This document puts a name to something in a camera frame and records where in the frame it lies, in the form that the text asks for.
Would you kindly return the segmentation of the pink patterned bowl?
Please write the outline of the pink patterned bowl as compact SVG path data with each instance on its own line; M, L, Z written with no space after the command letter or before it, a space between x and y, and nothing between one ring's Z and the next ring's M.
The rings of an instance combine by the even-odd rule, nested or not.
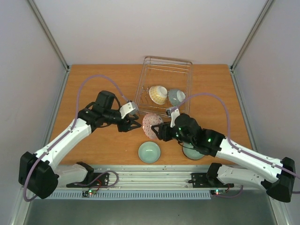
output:
M163 120L159 115L154 114L154 113L146 114L142 120L142 128L143 128L145 135L152 140L157 139L157 136L152 131L151 127L154 125L162 124L162 123L163 123Z

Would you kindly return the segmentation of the green ring patterned bowl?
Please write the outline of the green ring patterned bowl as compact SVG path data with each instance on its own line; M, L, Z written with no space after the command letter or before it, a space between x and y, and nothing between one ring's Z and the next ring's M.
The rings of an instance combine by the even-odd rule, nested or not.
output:
M155 163L161 156L161 149L155 142L144 142L138 149L139 159L147 164Z

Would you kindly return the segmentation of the pale green bowl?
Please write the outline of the pale green bowl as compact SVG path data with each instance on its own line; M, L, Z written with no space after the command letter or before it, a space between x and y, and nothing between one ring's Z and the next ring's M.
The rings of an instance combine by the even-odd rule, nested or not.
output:
M188 148L188 147L182 147L183 154L191 159L191 160L200 160L204 157L203 154L199 153L198 151Z

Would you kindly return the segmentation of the grey speckled bowl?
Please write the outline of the grey speckled bowl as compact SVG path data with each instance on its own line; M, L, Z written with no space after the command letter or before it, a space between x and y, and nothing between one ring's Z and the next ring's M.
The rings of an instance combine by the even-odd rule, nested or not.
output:
M168 99L172 106L178 106L186 99L186 95L179 89L170 89L168 91Z

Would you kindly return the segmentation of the yellow blue patterned bowl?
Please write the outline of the yellow blue patterned bowl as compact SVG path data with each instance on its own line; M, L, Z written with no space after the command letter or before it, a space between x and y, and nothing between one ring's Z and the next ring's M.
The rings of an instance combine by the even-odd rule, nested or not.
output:
M160 85L152 86L149 89L149 96L157 105L163 105L168 97L168 91L165 87Z

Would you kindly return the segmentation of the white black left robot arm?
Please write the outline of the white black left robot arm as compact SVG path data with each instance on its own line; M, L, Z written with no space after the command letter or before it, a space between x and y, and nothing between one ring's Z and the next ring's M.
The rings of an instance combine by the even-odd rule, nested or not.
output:
M85 163L76 163L65 170L57 167L80 141L97 128L116 125L119 132L128 132L141 127L137 122L138 106L135 102L127 101L113 109L114 102L118 102L115 94L105 90L99 92L96 100L77 112L61 134L35 153L25 152L21 156L18 181L23 186L25 201L30 201L26 196L27 190L45 199L58 186L74 183L88 187L93 184L93 169Z

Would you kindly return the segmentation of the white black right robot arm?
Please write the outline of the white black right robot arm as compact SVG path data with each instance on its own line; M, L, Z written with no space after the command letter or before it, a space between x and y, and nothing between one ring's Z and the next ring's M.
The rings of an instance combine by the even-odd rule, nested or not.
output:
M240 168L233 168L212 163L206 173L210 187L238 184L262 189L269 197L284 203L291 201L296 177L294 160L271 158L244 148L217 131L201 128L195 119L184 113L170 122L152 125L151 130L159 140L175 139L202 155L240 165Z

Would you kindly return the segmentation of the right controller board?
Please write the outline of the right controller board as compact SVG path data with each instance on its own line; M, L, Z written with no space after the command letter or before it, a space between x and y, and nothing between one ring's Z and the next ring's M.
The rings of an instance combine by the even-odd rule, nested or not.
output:
M211 195L225 195L228 193L228 190L225 189L215 189L210 191Z

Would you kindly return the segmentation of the controller board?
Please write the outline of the controller board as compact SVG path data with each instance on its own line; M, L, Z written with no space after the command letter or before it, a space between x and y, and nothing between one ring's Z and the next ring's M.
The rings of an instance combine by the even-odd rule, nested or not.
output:
M228 193L228 190L225 189L215 189L210 191L211 195L225 195Z
M90 197L92 195L95 195L96 193L96 190L82 191L82 197Z

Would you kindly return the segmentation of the left controller board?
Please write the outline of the left controller board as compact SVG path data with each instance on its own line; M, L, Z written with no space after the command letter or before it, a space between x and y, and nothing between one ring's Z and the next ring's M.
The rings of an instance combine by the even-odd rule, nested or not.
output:
M96 193L96 190L82 191L82 197L90 197L92 195L95 195Z

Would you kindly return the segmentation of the aluminium frame rails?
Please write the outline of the aluminium frame rails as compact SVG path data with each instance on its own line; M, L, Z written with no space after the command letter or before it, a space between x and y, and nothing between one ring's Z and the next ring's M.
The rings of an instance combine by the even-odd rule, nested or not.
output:
M250 140L244 124L228 65L237 56L265 0L34 0L46 28L63 57L61 62L43 26L27 0L0 1L1 188L19 192L19 161L23 153L35 152L65 130L76 114L76 95L82 82L92 75L106 75L124 95L135 99L145 56L188 60L193 66L192 93L213 93L228 108L233 141L247 148ZM259 153L272 158L292 158L299 173L299 134L296 134L299 96L285 88L299 88L289 70L270 59L270 72L245 74L238 79L251 131ZM203 169L212 162L229 161L206 156L199 161L186 158L177 141L158 141L162 155L155 164L143 164L137 151L148 141L143 129L118 132L116 125L96 129L63 159L73 165L83 161L104 165L119 174L117 189L187 189L183 178L187 168ZM257 214L269 217L271 211L259 204L269 200L249 192L235 198L214 197L208 201L175 201L170 206L151 200L97 203L92 200L70 203L64 224L147 224L163 220L171 213L174 222L166 224L254 224ZM52 213L40 206L29 225L59 225L66 206Z

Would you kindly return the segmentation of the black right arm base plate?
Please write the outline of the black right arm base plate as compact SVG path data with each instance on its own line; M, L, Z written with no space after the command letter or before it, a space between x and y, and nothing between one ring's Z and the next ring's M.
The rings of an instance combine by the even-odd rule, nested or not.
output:
M189 184L192 184L193 188L233 188L234 184L223 184L219 180L209 181L206 177L206 173L203 172L194 172L191 173L191 179L188 181Z

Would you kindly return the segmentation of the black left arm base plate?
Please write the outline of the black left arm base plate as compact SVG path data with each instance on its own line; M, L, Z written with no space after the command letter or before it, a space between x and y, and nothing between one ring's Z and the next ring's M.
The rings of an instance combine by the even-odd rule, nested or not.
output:
M81 182L67 184L67 188L90 188L90 187L107 187L109 181L109 173L100 176L100 173L91 173Z

